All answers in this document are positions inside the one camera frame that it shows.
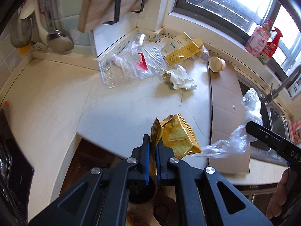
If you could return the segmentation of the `right hand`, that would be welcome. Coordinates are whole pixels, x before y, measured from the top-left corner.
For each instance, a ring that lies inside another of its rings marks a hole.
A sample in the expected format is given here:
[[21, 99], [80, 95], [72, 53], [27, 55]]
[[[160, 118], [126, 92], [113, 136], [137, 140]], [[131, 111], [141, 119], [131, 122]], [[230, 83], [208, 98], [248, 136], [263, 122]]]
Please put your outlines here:
[[282, 174], [282, 178], [277, 184], [277, 189], [268, 203], [266, 210], [268, 219], [278, 217], [282, 212], [282, 205], [287, 199], [286, 183], [288, 181], [289, 171], [290, 169], [288, 168]]

